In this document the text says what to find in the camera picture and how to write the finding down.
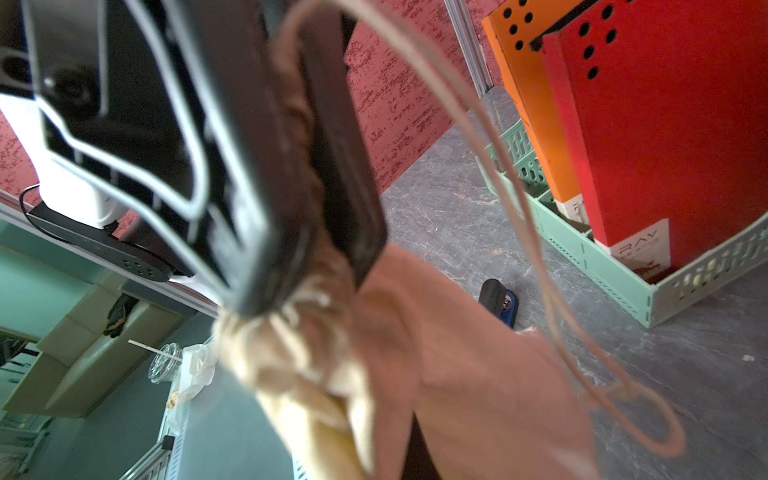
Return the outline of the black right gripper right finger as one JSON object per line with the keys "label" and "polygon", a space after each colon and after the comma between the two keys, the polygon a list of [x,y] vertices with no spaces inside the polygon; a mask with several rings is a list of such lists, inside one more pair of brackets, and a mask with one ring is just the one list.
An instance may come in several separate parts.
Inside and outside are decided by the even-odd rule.
{"label": "black right gripper right finger", "polygon": [[338,11],[303,23],[301,58],[315,115],[312,166],[323,184],[323,215],[334,246],[360,286],[387,243],[387,224],[347,85],[345,24]]}

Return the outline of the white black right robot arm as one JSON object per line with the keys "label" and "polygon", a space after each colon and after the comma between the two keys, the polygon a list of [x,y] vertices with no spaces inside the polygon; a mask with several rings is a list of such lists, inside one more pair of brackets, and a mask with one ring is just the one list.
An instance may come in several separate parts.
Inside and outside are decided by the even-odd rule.
{"label": "white black right robot arm", "polygon": [[1,109],[32,224],[244,316],[331,242],[363,283],[387,241],[328,1],[5,1]]}

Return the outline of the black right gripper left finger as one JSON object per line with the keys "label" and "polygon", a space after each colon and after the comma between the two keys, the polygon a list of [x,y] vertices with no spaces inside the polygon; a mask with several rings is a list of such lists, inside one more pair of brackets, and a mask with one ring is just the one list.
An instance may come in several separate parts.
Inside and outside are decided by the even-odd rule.
{"label": "black right gripper left finger", "polygon": [[244,316],[312,247],[307,185],[255,1],[24,1],[49,157],[137,212]]}

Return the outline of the beige cloth drawstring soil bag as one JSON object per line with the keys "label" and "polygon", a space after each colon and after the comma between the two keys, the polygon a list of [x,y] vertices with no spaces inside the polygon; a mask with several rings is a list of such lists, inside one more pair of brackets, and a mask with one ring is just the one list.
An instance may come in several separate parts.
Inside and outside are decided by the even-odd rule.
{"label": "beige cloth drawstring soil bag", "polygon": [[685,451],[671,406],[594,342],[554,285],[522,182],[499,197],[547,332],[509,329],[392,244],[356,286],[326,229],[278,307],[220,310],[219,362],[311,478],[596,479],[594,407],[659,456]]}

